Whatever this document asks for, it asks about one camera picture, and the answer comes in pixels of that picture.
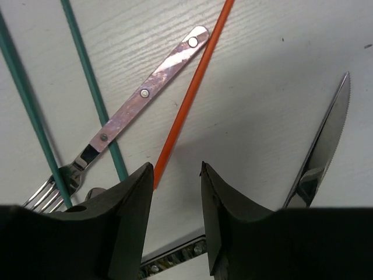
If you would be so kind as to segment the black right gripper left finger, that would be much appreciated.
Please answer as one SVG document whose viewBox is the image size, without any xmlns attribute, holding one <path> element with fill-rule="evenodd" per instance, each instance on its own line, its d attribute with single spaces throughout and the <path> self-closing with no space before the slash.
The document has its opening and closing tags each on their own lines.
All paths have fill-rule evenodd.
<svg viewBox="0 0 373 280">
<path fill-rule="evenodd" d="M 136 279 L 153 165 L 66 211 L 1 206 L 2 279 Z"/>
</svg>

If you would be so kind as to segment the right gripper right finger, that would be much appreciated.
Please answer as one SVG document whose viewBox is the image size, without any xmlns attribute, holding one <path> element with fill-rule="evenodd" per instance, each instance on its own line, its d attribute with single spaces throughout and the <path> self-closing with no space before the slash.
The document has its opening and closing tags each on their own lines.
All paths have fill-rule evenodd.
<svg viewBox="0 0 373 280">
<path fill-rule="evenodd" d="M 371 208 L 271 211 L 202 163 L 207 256 L 215 279 L 371 279 Z"/>
</svg>

